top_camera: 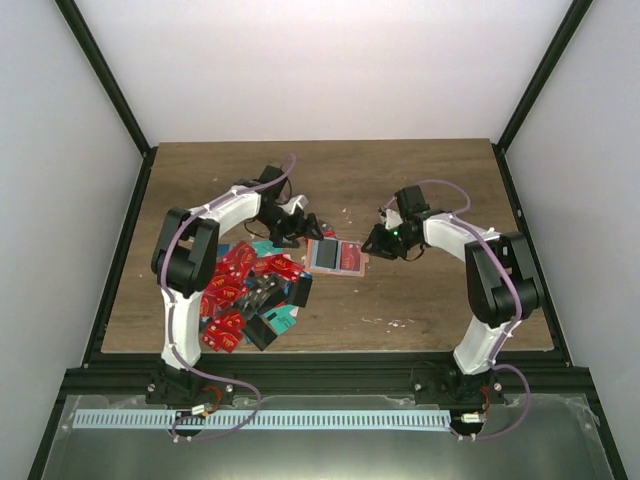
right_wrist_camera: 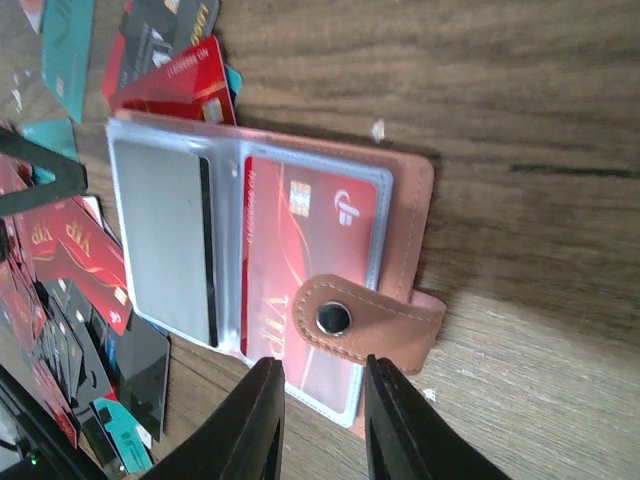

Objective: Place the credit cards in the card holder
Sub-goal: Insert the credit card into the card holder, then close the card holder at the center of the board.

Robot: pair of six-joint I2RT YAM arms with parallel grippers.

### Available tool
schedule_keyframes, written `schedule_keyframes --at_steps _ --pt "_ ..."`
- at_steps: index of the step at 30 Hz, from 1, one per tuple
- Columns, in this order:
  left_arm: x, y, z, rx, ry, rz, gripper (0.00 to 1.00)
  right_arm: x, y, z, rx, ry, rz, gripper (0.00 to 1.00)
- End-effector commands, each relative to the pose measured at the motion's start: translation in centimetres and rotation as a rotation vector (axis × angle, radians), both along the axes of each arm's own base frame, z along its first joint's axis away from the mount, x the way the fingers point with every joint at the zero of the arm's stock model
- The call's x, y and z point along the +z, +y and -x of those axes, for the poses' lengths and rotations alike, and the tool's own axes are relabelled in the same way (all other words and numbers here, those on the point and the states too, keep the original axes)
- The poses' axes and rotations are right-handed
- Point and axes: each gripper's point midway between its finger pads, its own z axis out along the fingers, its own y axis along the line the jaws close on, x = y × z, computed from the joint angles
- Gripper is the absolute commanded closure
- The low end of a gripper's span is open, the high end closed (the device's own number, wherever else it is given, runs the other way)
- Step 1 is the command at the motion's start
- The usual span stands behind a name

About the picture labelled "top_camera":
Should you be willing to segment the pink leather card holder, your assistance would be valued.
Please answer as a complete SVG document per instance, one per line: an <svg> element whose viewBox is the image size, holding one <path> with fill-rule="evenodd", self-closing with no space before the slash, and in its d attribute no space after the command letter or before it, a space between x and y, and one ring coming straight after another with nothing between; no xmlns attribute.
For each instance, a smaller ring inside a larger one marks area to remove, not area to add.
<svg viewBox="0 0 640 480"><path fill-rule="evenodd" d="M333 237L307 242L305 270L312 274L363 277L368 262L360 242Z"/></svg>

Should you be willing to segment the red gold swirl card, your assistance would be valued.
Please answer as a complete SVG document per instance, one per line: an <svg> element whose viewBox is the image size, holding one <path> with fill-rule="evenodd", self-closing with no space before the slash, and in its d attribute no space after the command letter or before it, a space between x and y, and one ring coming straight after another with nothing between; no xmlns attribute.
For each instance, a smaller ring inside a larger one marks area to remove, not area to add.
<svg viewBox="0 0 640 480"><path fill-rule="evenodd" d="M340 269L355 273L361 270L361 253L358 243L342 242L340 245Z"/></svg>

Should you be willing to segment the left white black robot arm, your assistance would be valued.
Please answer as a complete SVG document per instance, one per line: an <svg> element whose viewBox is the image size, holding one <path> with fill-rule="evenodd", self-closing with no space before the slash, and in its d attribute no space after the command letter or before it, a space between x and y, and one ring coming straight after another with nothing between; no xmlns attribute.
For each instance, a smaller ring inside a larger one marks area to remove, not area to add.
<svg viewBox="0 0 640 480"><path fill-rule="evenodd" d="M297 248L301 238L324 238L315 214L304 211L305 196L280 200L295 162L292 158L285 170L268 165L258 178L239 181L201 206L172 208L164 218L151 259L164 302L159 376L181 403L194 403L204 392L205 376L196 372L201 358L200 303L214 279L220 237L257 221L277 248Z"/></svg>

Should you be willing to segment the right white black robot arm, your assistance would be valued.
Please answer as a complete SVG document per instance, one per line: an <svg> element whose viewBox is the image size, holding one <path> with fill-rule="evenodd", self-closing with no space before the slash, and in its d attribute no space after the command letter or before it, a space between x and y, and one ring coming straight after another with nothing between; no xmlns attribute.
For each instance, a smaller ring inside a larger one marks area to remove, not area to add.
<svg viewBox="0 0 640 480"><path fill-rule="evenodd" d="M462 220L456 211L430 207L419 184L403 188L378 209L380 220L362 246L364 253L407 260L413 248L440 249L462 261L472 319L453 350L457 369L444 378L447 396L458 403L480 390L477 375L496 366L513 332L545 301L528 241L520 232L501 233Z"/></svg>

